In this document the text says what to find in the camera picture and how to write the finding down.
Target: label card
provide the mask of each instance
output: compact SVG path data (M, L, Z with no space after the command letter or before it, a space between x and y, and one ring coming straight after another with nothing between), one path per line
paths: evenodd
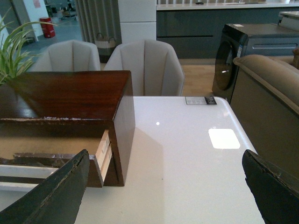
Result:
M216 100L213 96L209 97L185 97L188 105L216 105Z

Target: white countertop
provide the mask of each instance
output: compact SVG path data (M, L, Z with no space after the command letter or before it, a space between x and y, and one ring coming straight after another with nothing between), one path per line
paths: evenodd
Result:
M294 12L280 12L279 16L287 16L299 20L299 11Z
M124 187L87 188L76 223L262 224L242 168L252 144L229 104L184 97L134 97L136 128ZM214 148L228 130L239 144ZM219 136L220 141L230 139ZM0 191L0 210L24 192Z
M157 5L157 11L166 10L202 10L202 9L242 9L242 8L276 8L276 7L299 7L299 1L289 3L270 1L260 4L245 3L205 3L204 5L192 4L161 4Z

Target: wooden box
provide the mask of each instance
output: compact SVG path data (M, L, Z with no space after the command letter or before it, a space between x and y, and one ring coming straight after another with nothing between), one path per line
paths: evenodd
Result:
M87 186L124 186L135 129L129 71L28 72L0 86L0 107L0 182L38 184L87 149Z

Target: chair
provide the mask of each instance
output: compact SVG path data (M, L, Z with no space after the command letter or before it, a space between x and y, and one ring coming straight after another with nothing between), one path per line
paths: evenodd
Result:
M134 96L180 96L185 78L173 47L155 40L120 44L104 70L130 70Z
M100 70L98 48L93 43L71 40L50 45L30 71Z

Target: front-load washer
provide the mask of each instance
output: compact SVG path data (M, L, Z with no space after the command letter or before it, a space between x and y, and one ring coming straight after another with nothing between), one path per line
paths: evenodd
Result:
M299 32L276 24L226 24L216 56L213 94L230 103L239 70L235 57L293 55L298 46Z

